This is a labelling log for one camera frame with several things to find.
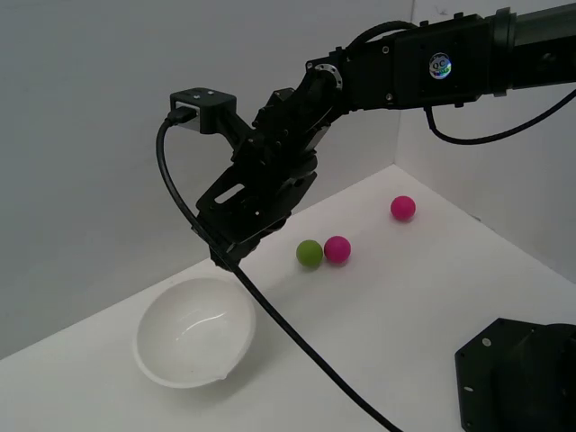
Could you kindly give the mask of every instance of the white bowl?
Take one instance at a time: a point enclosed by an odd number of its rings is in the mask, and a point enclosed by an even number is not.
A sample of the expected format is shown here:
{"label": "white bowl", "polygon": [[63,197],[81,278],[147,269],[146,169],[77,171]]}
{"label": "white bowl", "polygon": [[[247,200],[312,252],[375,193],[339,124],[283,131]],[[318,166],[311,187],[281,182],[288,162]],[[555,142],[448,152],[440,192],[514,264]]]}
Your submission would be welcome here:
{"label": "white bowl", "polygon": [[247,352],[256,314],[239,283],[206,276],[179,283],[152,302],[134,339],[134,357],[152,381],[177,389],[223,380]]}

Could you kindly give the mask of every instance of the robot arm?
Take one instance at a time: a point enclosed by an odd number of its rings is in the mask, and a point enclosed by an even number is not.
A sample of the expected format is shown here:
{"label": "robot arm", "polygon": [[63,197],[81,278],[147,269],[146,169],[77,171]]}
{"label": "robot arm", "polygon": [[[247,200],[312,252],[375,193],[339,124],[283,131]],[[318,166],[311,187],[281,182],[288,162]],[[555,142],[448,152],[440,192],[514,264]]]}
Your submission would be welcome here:
{"label": "robot arm", "polygon": [[306,194],[316,178],[314,148],[340,116],[425,108],[434,131],[432,106],[461,107],[481,95],[574,81],[576,4],[570,4],[520,16],[509,9],[488,18],[459,13],[419,27],[381,24],[345,49],[308,61],[298,88],[273,92],[253,128],[238,117],[230,94],[193,88],[171,94],[170,104],[191,114],[181,126],[219,133],[232,146],[232,165],[196,206],[202,229],[238,263],[285,224]]}

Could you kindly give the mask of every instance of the green ball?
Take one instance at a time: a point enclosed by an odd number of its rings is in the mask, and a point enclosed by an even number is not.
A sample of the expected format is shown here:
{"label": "green ball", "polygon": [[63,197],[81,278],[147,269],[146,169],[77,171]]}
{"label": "green ball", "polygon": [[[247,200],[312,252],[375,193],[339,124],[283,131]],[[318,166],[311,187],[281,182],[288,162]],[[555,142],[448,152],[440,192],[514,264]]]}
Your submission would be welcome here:
{"label": "green ball", "polygon": [[324,252],[318,241],[304,240],[296,249],[298,262],[306,267],[318,267],[323,257]]}

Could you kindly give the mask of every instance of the cable connector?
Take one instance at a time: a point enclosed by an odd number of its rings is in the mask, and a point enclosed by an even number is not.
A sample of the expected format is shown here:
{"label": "cable connector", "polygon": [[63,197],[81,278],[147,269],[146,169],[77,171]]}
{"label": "cable connector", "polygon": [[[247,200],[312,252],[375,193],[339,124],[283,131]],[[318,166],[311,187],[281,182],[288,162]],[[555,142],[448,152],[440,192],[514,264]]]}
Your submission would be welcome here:
{"label": "cable connector", "polygon": [[171,126],[176,126],[177,124],[188,123],[197,115],[198,112],[194,108],[180,106],[168,113],[166,121],[169,122]]}

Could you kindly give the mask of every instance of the black bracket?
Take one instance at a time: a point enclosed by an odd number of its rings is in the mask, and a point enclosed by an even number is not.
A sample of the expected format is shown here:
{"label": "black bracket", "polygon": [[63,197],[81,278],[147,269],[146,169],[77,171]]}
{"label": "black bracket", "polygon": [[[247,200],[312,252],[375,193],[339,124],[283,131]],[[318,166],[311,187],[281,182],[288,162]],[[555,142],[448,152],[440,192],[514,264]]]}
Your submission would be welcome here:
{"label": "black bracket", "polygon": [[576,430],[576,326],[497,319],[455,361],[467,432]]}

